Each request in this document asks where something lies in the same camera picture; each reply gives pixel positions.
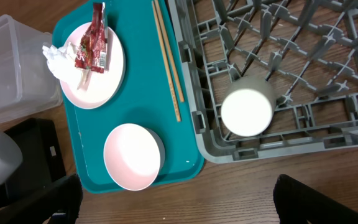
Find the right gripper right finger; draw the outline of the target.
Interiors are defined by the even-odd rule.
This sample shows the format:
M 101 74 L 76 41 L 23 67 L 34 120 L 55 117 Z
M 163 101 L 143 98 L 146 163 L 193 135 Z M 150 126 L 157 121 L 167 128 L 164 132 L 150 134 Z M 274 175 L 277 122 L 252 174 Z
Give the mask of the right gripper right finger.
M 358 223 L 358 212 L 286 174 L 278 176 L 273 201 L 280 224 Z

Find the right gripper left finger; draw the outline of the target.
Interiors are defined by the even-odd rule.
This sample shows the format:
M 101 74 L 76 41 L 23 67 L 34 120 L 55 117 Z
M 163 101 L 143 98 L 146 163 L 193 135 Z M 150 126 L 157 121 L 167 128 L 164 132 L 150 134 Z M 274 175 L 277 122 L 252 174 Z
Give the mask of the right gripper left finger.
M 64 176 L 0 210 L 0 223 L 75 223 L 82 199 L 79 176 Z

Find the white paper cup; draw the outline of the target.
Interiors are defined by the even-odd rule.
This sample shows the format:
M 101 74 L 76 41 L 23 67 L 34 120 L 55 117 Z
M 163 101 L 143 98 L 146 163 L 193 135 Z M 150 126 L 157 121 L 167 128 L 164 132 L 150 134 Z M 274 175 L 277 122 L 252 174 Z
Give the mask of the white paper cup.
M 263 78 L 246 75 L 231 83 L 221 105 L 221 119 L 235 135 L 252 137 L 270 125 L 277 95 Z

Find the red snack wrapper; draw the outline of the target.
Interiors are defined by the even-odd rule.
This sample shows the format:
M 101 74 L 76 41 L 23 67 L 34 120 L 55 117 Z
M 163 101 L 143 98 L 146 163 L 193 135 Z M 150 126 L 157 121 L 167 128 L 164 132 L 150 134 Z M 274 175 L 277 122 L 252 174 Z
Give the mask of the red snack wrapper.
M 104 73 L 108 52 L 108 27 L 104 2 L 93 4 L 91 24 L 83 34 L 75 59 L 75 67 Z

